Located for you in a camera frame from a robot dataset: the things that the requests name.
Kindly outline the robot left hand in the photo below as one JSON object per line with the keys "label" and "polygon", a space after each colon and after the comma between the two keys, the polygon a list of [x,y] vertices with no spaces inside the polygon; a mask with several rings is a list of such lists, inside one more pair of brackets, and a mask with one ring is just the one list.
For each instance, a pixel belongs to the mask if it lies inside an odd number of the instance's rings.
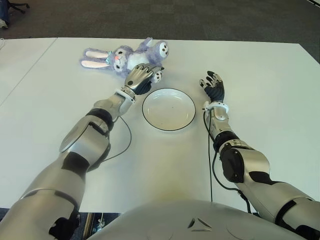
{"label": "robot left hand", "polygon": [[143,95],[152,88],[152,83],[162,79],[162,71],[165,68],[150,63],[136,65],[125,79],[124,85],[130,88],[136,95]]}

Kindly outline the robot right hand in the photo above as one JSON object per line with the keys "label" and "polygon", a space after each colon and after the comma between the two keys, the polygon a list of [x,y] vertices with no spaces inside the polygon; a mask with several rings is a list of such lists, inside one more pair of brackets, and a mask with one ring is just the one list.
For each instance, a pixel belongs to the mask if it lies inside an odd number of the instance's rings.
{"label": "robot right hand", "polygon": [[199,85],[203,88],[211,102],[224,102],[225,88],[221,77],[217,73],[207,71],[206,78],[200,79]]}

